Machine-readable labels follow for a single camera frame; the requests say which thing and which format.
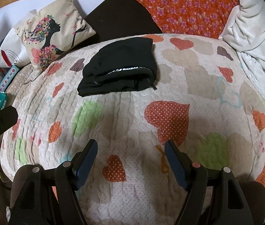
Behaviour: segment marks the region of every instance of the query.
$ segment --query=white blanket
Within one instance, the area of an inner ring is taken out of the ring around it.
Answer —
[[[237,50],[247,77],[265,99],[265,2],[240,0],[219,39]]]

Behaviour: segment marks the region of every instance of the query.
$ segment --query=white fabric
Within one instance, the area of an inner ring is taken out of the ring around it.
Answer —
[[[2,55],[2,51],[5,52],[8,61],[11,65],[16,65],[19,68],[22,68],[30,63],[30,58],[26,52],[25,46],[23,45],[21,39],[17,36],[15,29],[18,24],[25,22],[30,19],[37,10],[34,9],[25,15],[19,22],[17,22],[13,28],[8,32],[7,36],[4,38],[0,46],[0,68],[8,68],[8,65]]]
[[[219,39],[236,49],[246,75],[265,99],[265,2],[240,0]]]

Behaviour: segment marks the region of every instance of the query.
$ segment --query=beige heart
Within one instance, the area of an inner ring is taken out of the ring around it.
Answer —
[[[214,54],[213,44],[210,42],[206,42],[204,40],[200,40],[193,37],[185,38],[185,40],[190,40],[194,43],[194,50],[200,54],[211,56]]]
[[[186,49],[186,50],[178,50],[175,49],[165,49],[162,51],[162,56],[169,62],[189,68],[191,70],[198,70],[199,68],[199,62],[198,57],[195,52],[192,51],[192,49]]]

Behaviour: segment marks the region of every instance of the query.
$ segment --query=quilt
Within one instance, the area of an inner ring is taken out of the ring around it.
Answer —
[[[1,144],[8,178],[26,164],[55,168],[95,139],[98,155],[77,192],[89,224],[172,225],[186,197],[164,155],[173,139],[192,161],[228,166],[238,181],[265,186],[265,101],[236,52],[206,37],[144,37],[154,41],[157,90],[77,94],[84,66],[124,38],[70,52],[30,74],[13,102],[18,122]],[[205,207],[210,197],[207,190]]]

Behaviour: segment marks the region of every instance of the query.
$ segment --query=brown heart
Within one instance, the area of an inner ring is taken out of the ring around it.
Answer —
[[[182,40],[182,39],[175,38],[175,37],[171,38],[170,42],[174,46],[176,46],[176,48],[179,49],[180,51],[192,48],[194,46],[194,43],[190,40]]]
[[[252,112],[252,116],[254,118],[255,125],[258,127],[259,132],[261,132],[265,128],[265,114],[254,110]]]
[[[123,164],[117,155],[110,155],[107,159],[107,166],[102,169],[102,174],[107,181],[124,182],[126,173]]]

